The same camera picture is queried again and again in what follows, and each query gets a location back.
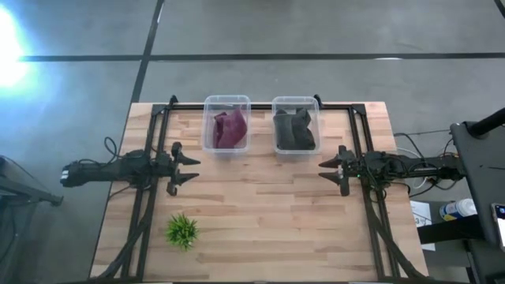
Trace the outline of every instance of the purple cloth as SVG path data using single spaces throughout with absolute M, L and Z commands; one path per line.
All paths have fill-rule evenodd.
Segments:
M 235 109 L 230 115 L 223 112 L 214 119 L 214 148 L 234 148 L 247 133 L 247 124 L 240 109 Z

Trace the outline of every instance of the screen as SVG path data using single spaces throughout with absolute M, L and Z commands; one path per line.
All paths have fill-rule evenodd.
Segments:
M 505 245 L 505 206 L 495 205 L 496 222 L 498 223 L 499 237 Z

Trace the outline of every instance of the black cloth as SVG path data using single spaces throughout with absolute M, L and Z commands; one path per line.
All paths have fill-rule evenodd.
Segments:
M 277 148 L 281 150 L 314 150 L 316 143 L 308 128 L 311 121 L 306 109 L 297 109 L 296 114 L 277 110 L 274 116 Z

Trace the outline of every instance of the bright light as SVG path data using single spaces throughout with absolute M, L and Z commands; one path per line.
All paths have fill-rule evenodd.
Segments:
M 17 61 L 22 55 L 14 19 L 0 6 L 0 87 L 12 87 L 24 77 L 27 64 Z

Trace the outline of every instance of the white paper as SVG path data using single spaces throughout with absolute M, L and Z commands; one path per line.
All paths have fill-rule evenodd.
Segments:
M 432 215 L 429 212 L 429 204 L 424 202 L 410 201 L 412 214 L 416 220 L 416 226 L 432 225 Z M 435 244 L 421 245 L 423 249 L 435 251 Z

